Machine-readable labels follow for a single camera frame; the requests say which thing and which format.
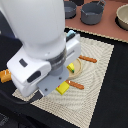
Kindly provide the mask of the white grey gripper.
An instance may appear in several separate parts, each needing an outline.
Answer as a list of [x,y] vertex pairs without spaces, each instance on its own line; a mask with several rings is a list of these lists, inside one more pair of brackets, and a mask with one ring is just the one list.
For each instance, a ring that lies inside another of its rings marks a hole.
[[63,83],[68,76],[69,72],[65,66],[61,66],[59,69],[51,71],[47,77],[37,84],[38,91],[32,97],[32,101],[36,101],[50,94],[61,83]]

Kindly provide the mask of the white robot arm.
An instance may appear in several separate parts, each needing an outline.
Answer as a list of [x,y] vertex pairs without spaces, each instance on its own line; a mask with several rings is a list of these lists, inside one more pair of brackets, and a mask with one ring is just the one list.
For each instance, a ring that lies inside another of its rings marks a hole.
[[0,0],[20,50],[7,62],[12,82],[29,103],[47,96],[69,76],[81,54],[80,35],[65,36],[63,0]]

